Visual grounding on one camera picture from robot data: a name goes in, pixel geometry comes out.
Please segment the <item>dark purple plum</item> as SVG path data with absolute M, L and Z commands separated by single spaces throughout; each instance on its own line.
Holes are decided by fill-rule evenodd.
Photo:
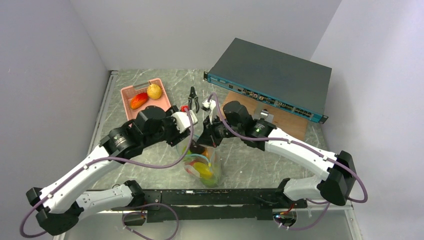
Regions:
M 202 145 L 191 145 L 189 151 L 191 154 L 203 155 L 207 149 Z

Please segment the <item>clear zip top bag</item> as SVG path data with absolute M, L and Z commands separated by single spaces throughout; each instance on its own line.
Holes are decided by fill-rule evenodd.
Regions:
M 207 188 L 215 188 L 221 184 L 222 164 L 215 148 L 203 146 L 202 153 L 191 150 L 182 159 L 184 170 L 196 178 Z

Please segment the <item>yellow bell pepper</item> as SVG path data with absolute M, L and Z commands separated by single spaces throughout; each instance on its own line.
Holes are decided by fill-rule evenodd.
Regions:
M 195 162 L 193 167 L 199 173 L 200 178 L 211 178 L 214 175 L 210 167 L 202 162 Z

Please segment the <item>green cabbage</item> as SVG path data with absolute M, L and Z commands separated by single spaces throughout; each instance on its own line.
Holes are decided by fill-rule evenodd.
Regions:
M 207 188 L 216 188 L 219 186 L 220 184 L 220 180 L 219 178 L 217 178 L 216 176 L 212 176 L 210 178 L 200 178 L 200 182 Z

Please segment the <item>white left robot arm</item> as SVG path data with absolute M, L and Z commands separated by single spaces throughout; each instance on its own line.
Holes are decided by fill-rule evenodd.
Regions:
M 192 110 L 149 106 L 135 119 L 112 129 L 82 162 L 59 180 L 27 191 L 31 211 L 42 233 L 60 235 L 80 220 L 104 210 L 142 208 L 145 193 L 135 180 L 102 191 L 90 191 L 89 187 L 122 165 L 133 164 L 134 157 L 149 146 L 161 142 L 175 146 L 185 138 L 192 138 L 197 121 Z

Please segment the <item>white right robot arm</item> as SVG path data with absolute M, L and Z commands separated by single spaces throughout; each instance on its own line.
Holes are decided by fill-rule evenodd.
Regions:
M 216 148 L 223 139 L 239 138 L 251 148 L 287 158 L 314 174 L 303 179 L 284 179 L 275 194 L 280 207 L 287 208 L 300 199 L 322 198 L 337 206 L 344 206 L 350 200 L 358 181 L 350 153 L 314 147 L 264 118 L 253 119 L 238 101 L 226 103 L 220 112 L 218 103 L 207 99 L 202 109 L 208 111 L 209 116 L 203 121 L 203 132 L 197 140 L 200 145 Z

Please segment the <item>black pliers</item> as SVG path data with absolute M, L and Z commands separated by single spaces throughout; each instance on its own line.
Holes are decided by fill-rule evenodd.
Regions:
M 200 110 L 199 98 L 196 94 L 196 89 L 194 86 L 190 87 L 190 93 L 188 96 L 188 109 L 193 110 L 196 114 Z

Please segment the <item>yellow pear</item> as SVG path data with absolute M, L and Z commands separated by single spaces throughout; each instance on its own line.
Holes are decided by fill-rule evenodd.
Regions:
M 163 91 L 159 85 L 151 83 L 148 86 L 146 93 L 150 99 L 158 100 L 161 98 Z

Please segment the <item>orange fruit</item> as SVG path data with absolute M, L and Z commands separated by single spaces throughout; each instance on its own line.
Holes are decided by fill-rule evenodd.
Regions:
M 140 108 L 142 105 L 144 105 L 148 100 L 149 100 L 149 97 L 148 97 L 147 93 L 141 92 L 141 93 L 135 95 L 131 99 L 131 101 L 129 103 L 129 107 L 132 110 L 136 110 L 136 109 Z

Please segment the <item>pink perforated plastic basket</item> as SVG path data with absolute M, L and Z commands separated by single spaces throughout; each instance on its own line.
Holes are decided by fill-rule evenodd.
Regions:
M 160 97 L 152 98 L 149 95 L 151 90 L 160 91 Z M 147 107 L 155 106 L 168 110 L 171 107 L 170 100 L 167 96 L 165 87 L 160 78 L 148 80 L 138 85 L 130 85 L 120 90 L 125 114 L 127 120 L 134 120 L 138 113 Z

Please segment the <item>wooden board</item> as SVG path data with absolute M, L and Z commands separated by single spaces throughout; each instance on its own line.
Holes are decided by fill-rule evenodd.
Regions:
M 304 140 L 308 125 L 308 120 L 300 116 L 294 115 L 277 107 L 265 104 L 243 96 L 241 94 L 230 91 L 223 103 L 221 104 L 221 109 L 223 106 L 229 102 L 238 101 L 241 105 L 244 105 L 250 115 L 253 118 L 257 118 L 259 115 L 259 110 L 267 110 L 270 115 L 273 116 L 272 123 L 278 128 L 282 129 L 287 134 L 295 137 L 299 140 Z

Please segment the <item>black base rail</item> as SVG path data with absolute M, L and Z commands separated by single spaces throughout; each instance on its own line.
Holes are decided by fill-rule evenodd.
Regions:
M 148 223 L 174 220 L 272 220 L 279 211 L 307 208 L 305 200 L 292 201 L 278 188 L 144 189 L 135 206 L 115 211 L 141 210 Z

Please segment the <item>aluminium frame rail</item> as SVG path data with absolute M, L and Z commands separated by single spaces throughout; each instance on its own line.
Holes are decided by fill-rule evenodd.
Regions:
M 111 70 L 109 72 L 109 78 L 108 78 L 107 85 L 104 91 L 100 109 L 96 117 L 94 131 L 93 131 L 90 144 L 88 147 L 87 156 L 93 151 L 93 149 L 98 145 L 100 141 L 102 129 L 106 121 L 108 108 L 110 106 L 110 102 L 113 96 L 114 88 L 116 86 L 118 75 L 119 75 L 119 70 Z

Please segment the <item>teal network switch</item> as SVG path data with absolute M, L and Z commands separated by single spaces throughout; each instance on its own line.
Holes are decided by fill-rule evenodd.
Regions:
M 204 72 L 211 84 L 324 124 L 330 67 L 235 38 Z

